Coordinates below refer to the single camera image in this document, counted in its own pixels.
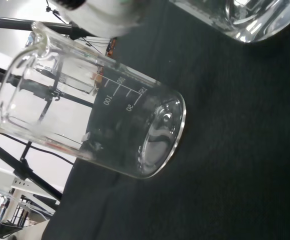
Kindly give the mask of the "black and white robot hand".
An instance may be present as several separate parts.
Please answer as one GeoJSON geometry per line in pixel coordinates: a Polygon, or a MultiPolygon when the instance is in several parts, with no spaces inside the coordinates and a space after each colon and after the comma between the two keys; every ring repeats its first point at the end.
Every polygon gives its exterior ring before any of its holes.
{"type": "Polygon", "coordinates": [[[60,15],[102,38],[125,35],[143,20],[149,0],[52,0],[60,15]]]}

